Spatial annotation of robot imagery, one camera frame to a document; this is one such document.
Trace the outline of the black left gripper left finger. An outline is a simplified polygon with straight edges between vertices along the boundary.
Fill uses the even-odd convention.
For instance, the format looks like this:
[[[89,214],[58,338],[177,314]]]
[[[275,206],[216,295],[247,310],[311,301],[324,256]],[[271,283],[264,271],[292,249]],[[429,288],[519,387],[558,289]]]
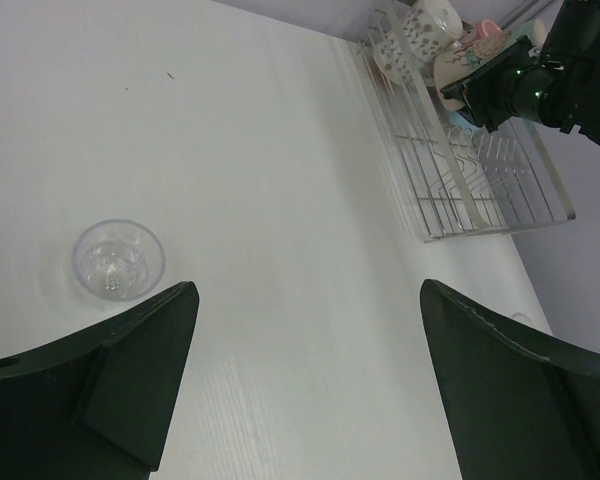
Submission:
[[[0,479],[147,479],[158,470],[200,298],[180,282],[0,359]]]

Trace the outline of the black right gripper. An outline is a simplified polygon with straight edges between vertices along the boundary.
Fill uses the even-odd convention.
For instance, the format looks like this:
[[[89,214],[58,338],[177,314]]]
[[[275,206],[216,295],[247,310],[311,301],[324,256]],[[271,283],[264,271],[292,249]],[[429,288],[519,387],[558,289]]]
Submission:
[[[548,92],[548,70],[527,36],[520,36],[484,67],[466,70],[440,67],[438,96],[448,111],[462,109],[470,124],[493,132],[511,117],[541,120]]]

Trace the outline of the beige tall patterned mug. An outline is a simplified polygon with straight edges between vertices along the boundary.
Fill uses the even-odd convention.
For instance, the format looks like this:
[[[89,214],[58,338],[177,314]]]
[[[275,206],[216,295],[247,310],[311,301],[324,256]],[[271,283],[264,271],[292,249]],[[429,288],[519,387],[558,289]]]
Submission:
[[[464,107],[459,100],[445,99],[442,89],[463,79],[494,59],[504,48],[510,38],[509,32],[477,40],[469,45],[441,53],[433,64],[435,88],[442,105],[449,111]]]

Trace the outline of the pink patterned mug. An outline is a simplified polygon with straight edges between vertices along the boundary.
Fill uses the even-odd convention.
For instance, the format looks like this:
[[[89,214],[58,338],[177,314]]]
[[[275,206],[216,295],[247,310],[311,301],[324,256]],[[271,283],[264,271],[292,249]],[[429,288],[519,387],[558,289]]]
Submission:
[[[460,44],[462,46],[487,45],[493,42],[506,41],[509,37],[509,31],[501,29],[492,20],[484,19],[474,24],[464,25]]]

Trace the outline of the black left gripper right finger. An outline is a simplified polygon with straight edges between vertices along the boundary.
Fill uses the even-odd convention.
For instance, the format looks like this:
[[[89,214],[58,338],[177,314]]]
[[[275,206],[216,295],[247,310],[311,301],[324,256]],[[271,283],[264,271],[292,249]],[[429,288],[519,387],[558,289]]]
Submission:
[[[420,308],[465,479],[600,479],[600,354],[427,279]]]

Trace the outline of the white mug orange inside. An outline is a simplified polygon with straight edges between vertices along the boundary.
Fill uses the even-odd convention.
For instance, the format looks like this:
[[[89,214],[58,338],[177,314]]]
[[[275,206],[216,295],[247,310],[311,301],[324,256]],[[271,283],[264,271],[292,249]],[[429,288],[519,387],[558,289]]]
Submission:
[[[421,73],[463,34],[462,20],[447,0],[416,1],[399,25]],[[406,56],[393,29],[374,47],[373,59],[388,81],[397,85],[411,81]]]

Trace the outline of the clear glass cup left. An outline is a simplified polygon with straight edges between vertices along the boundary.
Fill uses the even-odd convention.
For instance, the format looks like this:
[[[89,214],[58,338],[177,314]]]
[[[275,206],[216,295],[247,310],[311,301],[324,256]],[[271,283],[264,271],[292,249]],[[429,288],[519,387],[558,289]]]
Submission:
[[[144,297],[160,283],[166,255],[147,227],[132,220],[110,219],[90,226],[77,238],[71,265],[88,293],[127,302]]]

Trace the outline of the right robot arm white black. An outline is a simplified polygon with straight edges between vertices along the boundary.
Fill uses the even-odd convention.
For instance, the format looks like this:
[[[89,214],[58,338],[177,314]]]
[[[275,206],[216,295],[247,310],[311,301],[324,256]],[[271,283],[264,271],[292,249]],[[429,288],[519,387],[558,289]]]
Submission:
[[[566,1],[539,19],[439,55],[443,105],[496,131],[512,117],[581,135],[600,146],[600,1]]]

